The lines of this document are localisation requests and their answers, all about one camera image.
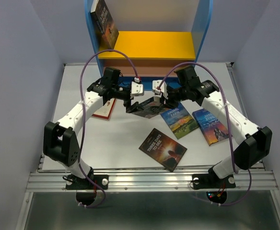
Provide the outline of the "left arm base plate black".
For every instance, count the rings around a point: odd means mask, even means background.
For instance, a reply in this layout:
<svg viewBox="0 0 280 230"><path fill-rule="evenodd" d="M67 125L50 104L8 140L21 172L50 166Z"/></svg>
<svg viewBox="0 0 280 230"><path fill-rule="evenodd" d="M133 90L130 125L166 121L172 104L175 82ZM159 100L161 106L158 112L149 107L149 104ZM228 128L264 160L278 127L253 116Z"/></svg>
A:
<svg viewBox="0 0 280 230"><path fill-rule="evenodd" d="M65 189L67 190L94 190L99 189L87 179L78 178L72 174L62 176L66 182ZM103 190L108 189L109 176L107 174L95 174L93 182L99 185Z"/></svg>

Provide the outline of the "Three Days to See book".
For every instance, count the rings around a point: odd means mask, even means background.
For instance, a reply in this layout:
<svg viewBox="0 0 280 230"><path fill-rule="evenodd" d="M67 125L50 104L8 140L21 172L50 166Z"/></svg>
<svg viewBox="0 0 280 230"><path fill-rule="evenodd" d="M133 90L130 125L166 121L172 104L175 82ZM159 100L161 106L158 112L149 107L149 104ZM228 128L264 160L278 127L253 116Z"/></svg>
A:
<svg viewBox="0 0 280 230"><path fill-rule="evenodd" d="M187 148L157 129L153 129L140 145L139 150L173 172Z"/></svg>

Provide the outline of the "red white cover book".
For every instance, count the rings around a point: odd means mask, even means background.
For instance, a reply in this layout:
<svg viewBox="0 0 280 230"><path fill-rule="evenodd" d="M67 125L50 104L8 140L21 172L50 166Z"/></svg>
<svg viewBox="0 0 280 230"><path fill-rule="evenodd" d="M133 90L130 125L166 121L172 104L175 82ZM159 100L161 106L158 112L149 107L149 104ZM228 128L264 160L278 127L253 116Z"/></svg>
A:
<svg viewBox="0 0 280 230"><path fill-rule="evenodd" d="M100 109L98 109L92 117L99 118L103 120L109 120L111 117L111 114L113 112L114 106L116 103L116 99L111 99L108 101L105 105L103 105Z"/></svg>

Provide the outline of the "floral cover book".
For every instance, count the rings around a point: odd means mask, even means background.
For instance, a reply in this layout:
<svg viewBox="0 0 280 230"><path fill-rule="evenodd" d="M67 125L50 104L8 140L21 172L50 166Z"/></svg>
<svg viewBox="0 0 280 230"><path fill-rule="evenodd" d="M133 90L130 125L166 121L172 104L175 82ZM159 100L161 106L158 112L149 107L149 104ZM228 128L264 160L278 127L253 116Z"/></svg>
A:
<svg viewBox="0 0 280 230"><path fill-rule="evenodd" d="M132 113L133 115L137 115L140 117L144 117L147 119L151 119L157 115L160 115L162 113L153 113L152 112L152 101L153 101L153 97L145 100L144 102L140 103L138 106L138 111Z"/></svg>

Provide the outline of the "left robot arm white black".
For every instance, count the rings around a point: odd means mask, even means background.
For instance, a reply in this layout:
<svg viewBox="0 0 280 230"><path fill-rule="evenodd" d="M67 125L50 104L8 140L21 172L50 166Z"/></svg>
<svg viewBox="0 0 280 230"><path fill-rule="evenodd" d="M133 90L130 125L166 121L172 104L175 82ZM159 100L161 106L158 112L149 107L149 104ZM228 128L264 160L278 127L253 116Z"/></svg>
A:
<svg viewBox="0 0 280 230"><path fill-rule="evenodd" d="M120 74L116 68L106 68L103 76L87 88L81 100L65 116L44 127L43 154L76 176L77 184L83 189L93 185L93 169L81 159L78 133L85 131L88 119L111 99L122 100L129 107L134 96L144 94L140 78L134 77L127 87L123 87L118 83Z"/></svg>

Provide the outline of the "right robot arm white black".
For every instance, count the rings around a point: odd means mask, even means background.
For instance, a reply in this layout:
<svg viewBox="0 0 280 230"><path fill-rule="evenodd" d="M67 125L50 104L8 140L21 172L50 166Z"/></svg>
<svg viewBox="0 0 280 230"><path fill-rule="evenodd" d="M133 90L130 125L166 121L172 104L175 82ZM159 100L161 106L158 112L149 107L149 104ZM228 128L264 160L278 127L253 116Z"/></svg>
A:
<svg viewBox="0 0 280 230"><path fill-rule="evenodd" d="M230 156L209 169L209 185L218 187L225 177L240 170L248 170L270 152L272 131L269 127L260 127L242 115L225 97L218 80L201 81L193 62L178 65L172 71L176 73L180 87L168 86L165 79L154 80L152 91L159 95L166 106L176 107L181 101L196 102L212 113L228 130L229 142L236 142L237 148L230 145Z"/></svg>

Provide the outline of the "A Tale of Two Cities book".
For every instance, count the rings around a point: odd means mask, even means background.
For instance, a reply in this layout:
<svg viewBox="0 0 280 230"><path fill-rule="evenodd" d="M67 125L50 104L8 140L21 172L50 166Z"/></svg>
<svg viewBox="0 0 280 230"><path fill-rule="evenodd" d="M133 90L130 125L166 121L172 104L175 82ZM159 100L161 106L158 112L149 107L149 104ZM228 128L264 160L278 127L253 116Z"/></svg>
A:
<svg viewBox="0 0 280 230"><path fill-rule="evenodd" d="M106 2L104 0L94 0L90 10L90 16L98 36L98 41L102 39L102 45L106 49L114 49L119 31Z"/></svg>

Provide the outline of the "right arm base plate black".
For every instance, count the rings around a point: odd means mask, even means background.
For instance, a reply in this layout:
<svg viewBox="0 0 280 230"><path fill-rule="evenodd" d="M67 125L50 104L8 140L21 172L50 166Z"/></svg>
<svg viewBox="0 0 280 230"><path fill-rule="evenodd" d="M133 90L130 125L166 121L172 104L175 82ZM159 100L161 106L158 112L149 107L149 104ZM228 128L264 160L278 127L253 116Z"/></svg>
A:
<svg viewBox="0 0 280 230"><path fill-rule="evenodd" d="M199 189L219 189L219 188L236 188L233 175L223 179L208 173L193 174L189 186L194 190Z"/></svg>

